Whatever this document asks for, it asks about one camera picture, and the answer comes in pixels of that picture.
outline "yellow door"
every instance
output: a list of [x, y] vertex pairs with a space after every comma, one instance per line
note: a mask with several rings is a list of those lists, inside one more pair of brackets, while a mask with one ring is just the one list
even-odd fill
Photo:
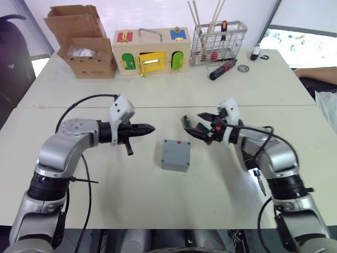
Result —
[[148, 72], [165, 68], [165, 52], [141, 54], [139, 56], [140, 75], [146, 76]]

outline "metal handle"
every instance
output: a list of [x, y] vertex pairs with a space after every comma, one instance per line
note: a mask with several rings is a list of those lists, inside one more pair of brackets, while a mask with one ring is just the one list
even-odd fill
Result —
[[155, 31], [155, 30], [150, 30], [150, 29], [145, 29], [145, 28], [139, 28], [138, 29], [138, 36], [141, 36], [141, 31], [158, 34], [160, 36], [160, 42], [163, 42], [163, 34], [161, 32], [158, 32], [158, 31]]

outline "person's arm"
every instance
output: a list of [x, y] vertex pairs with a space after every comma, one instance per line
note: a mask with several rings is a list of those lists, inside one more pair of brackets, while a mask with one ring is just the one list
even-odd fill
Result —
[[314, 69], [297, 69], [294, 73], [298, 78], [309, 77], [337, 85], [337, 67], [317, 67]]

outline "white table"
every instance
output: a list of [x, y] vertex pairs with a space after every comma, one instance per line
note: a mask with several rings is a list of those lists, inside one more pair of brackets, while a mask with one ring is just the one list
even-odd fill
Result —
[[[232, 147], [207, 146], [190, 137], [180, 117], [199, 122], [200, 112], [215, 108], [137, 109], [133, 123], [149, 123], [156, 131], [131, 139], [134, 155], [109, 144], [85, 151], [93, 185], [89, 228], [256, 228], [257, 213], [266, 198], [255, 179], [241, 169]], [[337, 136], [315, 105], [240, 107], [246, 124], [272, 125], [290, 141], [300, 158], [300, 172], [313, 187], [315, 202], [327, 225], [336, 225], [333, 201], [337, 178]], [[0, 224], [11, 225], [23, 192], [28, 188], [42, 143], [53, 134], [64, 109], [15, 109], [0, 132]], [[102, 108], [75, 109], [70, 118], [107, 119]], [[164, 139], [192, 144], [187, 173], [161, 170]], [[82, 162], [75, 176], [85, 177]], [[71, 183], [67, 228], [83, 226], [88, 204], [87, 184]], [[263, 226], [275, 227], [272, 205], [263, 215]]]
[[[240, 51], [234, 69], [215, 81], [205, 66], [187, 73], [149, 74], [147, 78], [116, 75], [114, 79], [77, 79], [70, 67], [54, 54], [35, 80], [19, 108], [67, 108], [79, 99], [99, 93], [119, 93], [135, 107], [215, 106], [235, 97], [240, 105], [313, 105], [315, 102], [276, 50], [262, 50], [269, 60], [249, 60]], [[247, 73], [237, 66], [248, 65]], [[111, 99], [87, 101], [79, 107], [108, 108]]]

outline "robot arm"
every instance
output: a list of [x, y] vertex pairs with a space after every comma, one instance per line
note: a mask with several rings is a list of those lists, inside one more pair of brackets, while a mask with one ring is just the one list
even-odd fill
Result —
[[211, 136], [198, 129], [187, 128], [186, 131], [207, 144], [213, 141], [234, 144], [241, 166], [262, 172], [272, 192], [274, 206], [280, 212], [275, 221], [285, 249], [291, 252], [334, 252], [322, 250], [336, 249], [337, 241], [329, 239], [329, 231], [309, 194], [313, 190], [304, 187], [293, 148], [274, 135], [265, 144], [272, 134], [267, 128], [258, 128], [261, 132], [245, 129], [234, 99], [221, 103], [217, 109], [218, 115], [199, 114], [211, 122]]
[[134, 113], [132, 104], [119, 96], [110, 108], [109, 122], [72, 119], [61, 124], [41, 147], [31, 185], [11, 229], [11, 246], [5, 252], [53, 252], [63, 238], [66, 213], [62, 207], [83, 151], [110, 142], [124, 144], [132, 155], [129, 137], [155, 130], [148, 124], [131, 124]]

